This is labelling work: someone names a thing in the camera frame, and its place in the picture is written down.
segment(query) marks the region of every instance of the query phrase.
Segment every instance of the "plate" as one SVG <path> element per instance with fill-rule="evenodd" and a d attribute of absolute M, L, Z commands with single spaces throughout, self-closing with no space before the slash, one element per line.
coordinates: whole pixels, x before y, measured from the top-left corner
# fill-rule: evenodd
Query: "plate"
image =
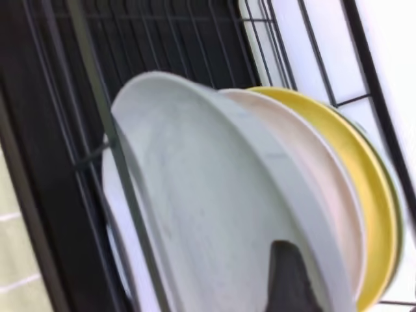
<path fill-rule="evenodd" d="M 140 212 L 172 311 L 262 311 L 276 239 L 299 248 L 324 311 L 354 310 L 319 202 L 257 118 L 213 90 L 157 72 L 130 80 L 112 113 L 128 143 L 123 150 L 136 196 L 149 199 Z M 132 247 L 133 279 L 146 284 L 110 151 L 103 155 L 103 186 Z M 146 291 L 142 286 L 138 297 Z"/>
<path fill-rule="evenodd" d="M 376 156 L 363 137 L 339 114 L 298 92 L 271 87 L 253 91 L 270 96 L 310 122 L 333 146 L 357 188 L 367 230 L 367 272 L 357 306 L 364 311 L 375 304 L 393 272 L 398 244 L 394 198 Z"/>
<path fill-rule="evenodd" d="M 385 176 L 389 182 L 389 187 L 391 189 L 391 194 L 395 201 L 395 211 L 396 211 L 396 219 L 397 219 L 397 229 L 398 229 L 398 248 L 397 248 L 397 255 L 396 255 L 396 263 L 393 269 L 393 273 L 389 282 L 389 286 L 393 281 L 395 274 L 398 270 L 398 265 L 400 264 L 401 259 L 404 255 L 404 224 L 406 222 L 407 214 L 408 214 L 408 204 L 406 201 L 406 197 L 404 195 L 402 183 L 398 178 L 397 172 L 391 163 L 389 157 L 385 154 L 385 152 L 381 149 L 380 146 L 377 146 L 373 140 L 370 139 L 369 135 L 367 134 L 364 127 L 359 125 L 358 123 L 352 121 L 350 118 L 346 117 L 345 115 L 341 114 L 337 111 L 346 121 L 348 121 L 355 130 L 365 139 L 367 144 L 370 146 L 371 150 L 377 156 L 377 159 L 380 165 L 384 169 Z"/>
<path fill-rule="evenodd" d="M 270 97 L 248 90 L 228 89 L 221 93 L 257 116 L 276 139 L 302 164 L 310 185 L 333 225 L 338 245 L 350 277 L 354 298 L 358 299 L 365 275 L 366 233 L 358 195 L 350 176 L 336 153 L 317 130 L 293 110 Z"/>

